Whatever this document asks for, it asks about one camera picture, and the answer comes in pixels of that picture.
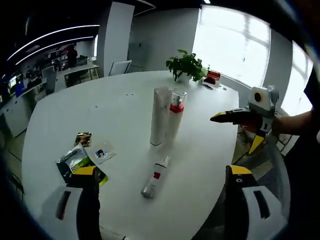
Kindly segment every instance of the plastic bag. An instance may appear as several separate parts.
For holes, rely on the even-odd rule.
[[[116,155],[115,148],[110,142],[94,144],[88,153],[96,165],[102,164]]]

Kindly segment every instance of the person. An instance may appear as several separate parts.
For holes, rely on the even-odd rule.
[[[24,85],[24,80],[23,78],[18,78],[16,80],[16,84],[15,84],[15,96],[19,97],[21,94],[24,93],[25,90],[25,85]]]
[[[40,69],[40,66],[36,66],[35,68],[35,75],[38,77],[38,78],[42,78],[42,71]]]
[[[32,70],[31,70],[30,66],[27,66],[27,68],[26,68],[25,78],[32,79]]]
[[[69,68],[73,68],[77,63],[78,52],[75,50],[75,46],[73,44],[68,46],[67,50],[67,63]]]
[[[311,239],[317,231],[315,213],[319,210],[318,157],[320,154],[319,82],[315,70],[311,72],[304,93],[312,103],[312,110],[296,116],[275,116],[272,133],[300,136],[284,157],[290,182],[290,213],[285,239]],[[251,132],[255,121],[241,122]]]
[[[10,100],[9,83],[6,79],[0,81],[0,96],[5,103]]]

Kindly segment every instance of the desk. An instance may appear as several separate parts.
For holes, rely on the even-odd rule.
[[[141,189],[154,165],[154,88],[162,86],[188,95],[163,186],[150,200]],[[131,239],[191,239],[215,206],[236,145],[238,126],[210,117],[238,106],[231,88],[184,86],[169,71],[103,77],[49,95],[36,105],[24,139],[26,206],[40,216],[43,203],[64,184],[55,161],[73,147],[78,132],[93,132],[92,145],[110,141],[116,151],[99,165],[109,176],[100,188],[100,226]]]
[[[13,95],[0,109],[0,116],[3,114],[6,125],[14,138],[28,127],[29,119],[34,107],[33,103],[30,102],[33,97],[29,97],[29,94],[43,84],[44,82],[26,90],[19,97]]]
[[[89,74],[90,74],[90,79],[93,79],[91,70],[95,70],[95,75],[98,78],[98,73],[97,73],[97,68],[99,66],[98,65],[94,65],[94,64],[86,64],[86,65],[81,65],[81,66],[75,66],[72,68],[68,68],[66,70],[63,71],[58,71],[56,73],[56,83],[55,83],[55,92],[58,92],[62,89],[67,88],[67,84],[66,84],[66,76],[69,74],[73,74],[76,72],[80,72],[80,71],[84,71],[84,70],[88,70]]]

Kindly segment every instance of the lying bottle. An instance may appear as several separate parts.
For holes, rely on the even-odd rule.
[[[151,178],[146,182],[146,184],[143,186],[141,190],[141,194],[145,198],[147,199],[154,198],[157,188],[159,187],[159,184],[161,182],[161,179],[163,179],[163,175],[167,169],[169,159],[170,159],[170,156],[166,155],[161,159],[161,161],[157,162],[154,165]]]

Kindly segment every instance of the ceiling light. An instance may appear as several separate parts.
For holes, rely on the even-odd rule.
[[[151,6],[151,8],[148,8],[146,10],[143,10],[141,12],[136,13],[135,15],[133,15],[134,17],[157,8],[155,5],[151,4],[150,2],[147,2],[147,1],[144,1],[144,0],[137,0],[137,1],[141,2],[143,4],[147,4],[148,6]]]
[[[27,51],[25,51],[25,52],[26,52],[27,54],[29,54],[29,53],[33,52],[34,50],[36,50],[36,49],[38,49],[38,48],[40,48],[40,46],[39,46],[39,45],[35,45],[35,46],[29,48],[29,49],[28,49]]]
[[[60,30],[57,30],[57,31],[53,31],[53,32],[50,32],[50,33],[47,33],[43,36],[40,36],[34,40],[32,40],[31,42],[27,43],[26,45],[20,47],[17,51],[15,51],[8,59],[7,61],[12,58],[16,53],[18,53],[19,51],[21,51],[22,49],[24,49],[26,46],[34,43],[35,41],[38,41],[39,39],[42,39],[46,36],[49,36],[51,34],[56,34],[56,33],[59,33],[59,32],[62,32],[62,31],[66,31],[66,30],[70,30],[70,29],[79,29],[79,28],[86,28],[86,27],[99,27],[100,25],[83,25],[83,26],[73,26],[73,27],[68,27],[68,28],[64,28],[64,29],[60,29]]]
[[[25,59],[29,58],[29,57],[30,57],[30,56],[32,56],[33,54],[36,54],[37,52],[40,52],[40,51],[42,51],[43,49],[50,48],[50,47],[52,47],[52,46],[54,46],[54,45],[63,44],[63,43],[66,43],[66,42],[76,41],[76,40],[80,40],[80,39],[90,39],[90,38],[94,38],[94,36],[78,37],[78,38],[74,38],[74,39],[69,39],[69,40],[65,40],[65,41],[57,42],[57,43],[55,43],[55,44],[51,44],[51,45],[49,45],[49,46],[45,46],[45,47],[43,47],[43,48],[41,48],[41,49],[39,49],[39,50],[37,50],[37,51],[35,51],[35,52],[33,52],[33,53],[29,54],[28,56],[26,56],[26,57],[22,58],[22,59],[21,59],[20,61],[18,61],[15,65],[18,65],[18,64],[19,64],[19,63],[21,63],[23,60],[25,60]]]

